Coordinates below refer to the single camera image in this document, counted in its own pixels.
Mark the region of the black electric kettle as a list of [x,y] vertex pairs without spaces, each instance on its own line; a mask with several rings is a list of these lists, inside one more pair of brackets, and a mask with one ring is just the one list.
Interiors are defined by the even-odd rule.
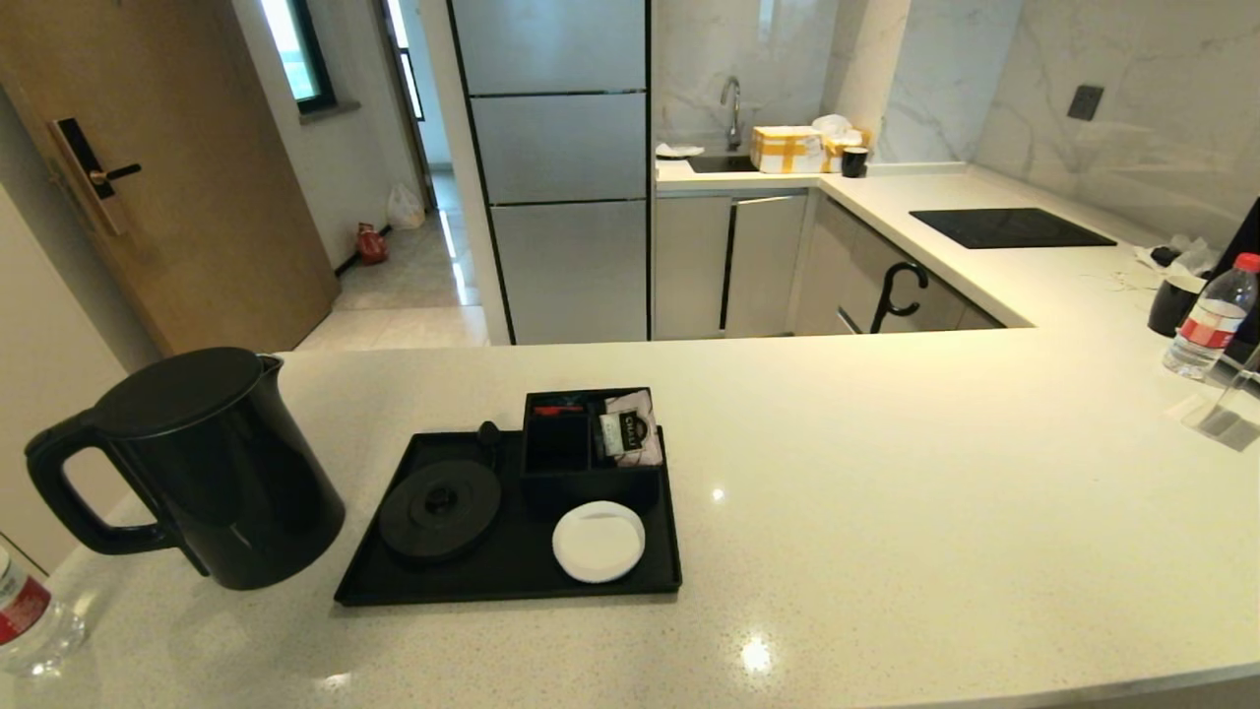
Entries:
[[[215,348],[132,373],[93,407],[42,431],[26,467],[50,513],[103,555],[175,548],[232,591],[284,582],[319,559],[346,509],[281,398],[284,360]],[[154,523],[112,526],[66,463],[100,450]]]

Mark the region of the clear water bottle red cap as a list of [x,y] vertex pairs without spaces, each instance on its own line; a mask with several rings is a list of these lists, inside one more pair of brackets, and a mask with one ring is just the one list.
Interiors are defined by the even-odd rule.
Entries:
[[0,547],[0,672],[54,672],[84,637],[83,620]]
[[1163,366],[1189,380],[1203,380],[1223,356],[1259,297],[1260,254],[1234,256],[1231,268],[1211,280],[1184,315],[1173,343],[1163,354]]

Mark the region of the white tea bag packet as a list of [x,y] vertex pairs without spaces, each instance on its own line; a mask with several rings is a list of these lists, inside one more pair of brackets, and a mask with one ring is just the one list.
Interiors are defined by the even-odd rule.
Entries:
[[650,390],[639,389],[604,398],[595,426],[598,456],[620,468],[664,463],[662,436]]

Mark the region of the black round kettle base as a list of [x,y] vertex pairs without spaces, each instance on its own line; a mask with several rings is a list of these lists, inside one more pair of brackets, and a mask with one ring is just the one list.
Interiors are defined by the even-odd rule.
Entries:
[[387,552],[428,565],[472,550],[501,508],[500,443],[490,421],[474,432],[416,436],[377,516]]

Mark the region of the black compartment organizer box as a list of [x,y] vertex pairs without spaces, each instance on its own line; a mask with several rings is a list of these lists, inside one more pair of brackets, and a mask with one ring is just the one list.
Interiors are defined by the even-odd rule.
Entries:
[[[596,417],[604,398],[646,389],[530,392],[524,412],[524,458],[519,484],[530,508],[561,516],[593,501],[625,504],[645,513],[662,502],[662,466],[620,468],[598,456]],[[541,404],[580,404],[583,416],[536,418],[530,407]]]

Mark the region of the grey kitchen base cabinets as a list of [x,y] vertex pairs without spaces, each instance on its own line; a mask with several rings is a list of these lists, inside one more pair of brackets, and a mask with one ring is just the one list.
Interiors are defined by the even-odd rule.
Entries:
[[[883,275],[916,262],[845,207],[805,189],[662,194],[653,251],[656,340],[868,335]],[[895,302],[921,309],[890,315],[879,335],[994,327],[927,273],[926,290],[900,275]]]

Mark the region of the white round coaster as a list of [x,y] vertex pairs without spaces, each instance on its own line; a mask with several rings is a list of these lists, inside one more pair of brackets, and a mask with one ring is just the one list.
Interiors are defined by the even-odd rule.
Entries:
[[643,560],[646,528],[625,504],[593,501],[564,513],[551,547],[561,570],[576,582],[615,582]]

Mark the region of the silver refrigerator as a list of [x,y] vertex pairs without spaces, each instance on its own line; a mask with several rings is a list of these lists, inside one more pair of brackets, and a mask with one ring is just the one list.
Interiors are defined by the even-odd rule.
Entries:
[[649,319],[650,0],[447,0],[510,337]]

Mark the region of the black rectangular serving tray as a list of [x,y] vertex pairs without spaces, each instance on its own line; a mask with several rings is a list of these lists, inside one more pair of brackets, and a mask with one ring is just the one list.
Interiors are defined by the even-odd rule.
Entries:
[[667,468],[640,474],[640,489],[620,501],[645,528],[645,548],[635,568],[620,579],[588,584],[567,576],[552,552],[554,525],[568,506],[547,497],[533,501],[522,491],[520,429],[503,432],[499,452],[501,506],[475,547],[435,564],[404,559],[391,552],[372,520],[334,593],[335,602],[374,607],[678,593],[683,570]]

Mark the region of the chrome kitchen faucet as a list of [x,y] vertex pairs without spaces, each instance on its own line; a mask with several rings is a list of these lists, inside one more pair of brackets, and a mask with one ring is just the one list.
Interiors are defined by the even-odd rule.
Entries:
[[741,82],[736,76],[728,76],[719,94],[721,105],[728,108],[728,122],[724,128],[724,147],[728,152],[737,152],[742,145],[741,122]]

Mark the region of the large yellow taped carton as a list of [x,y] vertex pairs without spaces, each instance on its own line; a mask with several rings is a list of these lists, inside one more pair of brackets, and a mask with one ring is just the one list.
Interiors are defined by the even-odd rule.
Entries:
[[823,173],[823,133],[809,126],[757,126],[751,133],[750,157],[760,173]]

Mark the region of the white plastic bag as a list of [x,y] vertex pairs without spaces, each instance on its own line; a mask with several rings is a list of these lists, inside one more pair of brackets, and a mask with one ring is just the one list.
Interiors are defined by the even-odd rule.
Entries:
[[416,229],[425,224],[426,210],[421,196],[402,183],[391,188],[387,199],[388,225],[394,230]]

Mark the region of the narrow dark framed hallway window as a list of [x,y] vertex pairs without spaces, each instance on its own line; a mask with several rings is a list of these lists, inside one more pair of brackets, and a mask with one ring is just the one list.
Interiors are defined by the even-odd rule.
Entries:
[[415,121],[422,123],[425,121],[423,105],[418,86],[415,83],[412,55],[410,55],[410,37],[404,26],[404,9],[402,9],[401,0],[384,0],[384,3],[388,13],[391,13],[393,44],[396,45],[401,63],[402,76],[404,76],[407,94],[410,94],[410,107],[412,107]]

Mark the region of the black induction cooktop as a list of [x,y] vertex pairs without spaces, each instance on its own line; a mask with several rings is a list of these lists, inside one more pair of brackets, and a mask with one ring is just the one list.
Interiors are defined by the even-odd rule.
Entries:
[[911,217],[971,251],[1116,246],[1114,239],[1040,208],[921,210]]

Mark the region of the brown wooden door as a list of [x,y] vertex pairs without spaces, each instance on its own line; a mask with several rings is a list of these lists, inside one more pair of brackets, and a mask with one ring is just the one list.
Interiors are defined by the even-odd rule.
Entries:
[[[0,0],[0,86],[163,355],[284,353],[339,292],[231,0]],[[50,139],[76,117],[130,220]]]

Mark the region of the black mug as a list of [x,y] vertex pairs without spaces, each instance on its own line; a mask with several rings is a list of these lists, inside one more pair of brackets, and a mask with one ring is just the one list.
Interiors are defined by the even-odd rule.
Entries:
[[1206,280],[1196,275],[1163,280],[1155,291],[1147,326],[1157,335],[1174,337],[1205,286]]

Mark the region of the white crumpled tissue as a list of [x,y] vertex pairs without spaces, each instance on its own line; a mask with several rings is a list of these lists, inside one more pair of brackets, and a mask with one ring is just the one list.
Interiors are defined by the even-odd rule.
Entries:
[[1171,243],[1166,243],[1166,246],[1182,251],[1179,259],[1169,264],[1166,269],[1158,269],[1150,261],[1150,251],[1160,246],[1133,247],[1134,259],[1140,264],[1139,275],[1148,277],[1152,288],[1159,288],[1163,280],[1189,277],[1189,275],[1196,275],[1196,277],[1206,280],[1207,283],[1207,275],[1215,268],[1217,257],[1220,256],[1217,251],[1210,247],[1210,243],[1202,238],[1192,239],[1178,234],[1171,239]]

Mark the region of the black gold door lock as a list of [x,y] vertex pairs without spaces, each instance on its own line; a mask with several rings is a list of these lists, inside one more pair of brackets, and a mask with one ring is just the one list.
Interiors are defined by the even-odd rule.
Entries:
[[105,169],[76,117],[50,121],[49,133],[63,156],[68,159],[72,174],[76,175],[83,193],[89,198],[92,215],[103,223],[108,235],[126,235],[130,232],[130,220],[117,190],[113,189],[113,181],[139,174],[142,166],[132,162]]

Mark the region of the white tall cabinet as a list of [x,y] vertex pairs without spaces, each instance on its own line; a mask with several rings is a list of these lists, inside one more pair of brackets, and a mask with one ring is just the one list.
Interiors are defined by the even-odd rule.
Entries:
[[78,543],[29,480],[28,441],[154,360],[63,193],[47,178],[0,184],[0,544],[37,574]]

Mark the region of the clear acrylic stand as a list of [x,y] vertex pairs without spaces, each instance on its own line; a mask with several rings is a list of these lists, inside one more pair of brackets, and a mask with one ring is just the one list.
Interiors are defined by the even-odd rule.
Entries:
[[1260,441],[1260,345],[1213,404],[1198,404],[1182,423],[1237,452]]

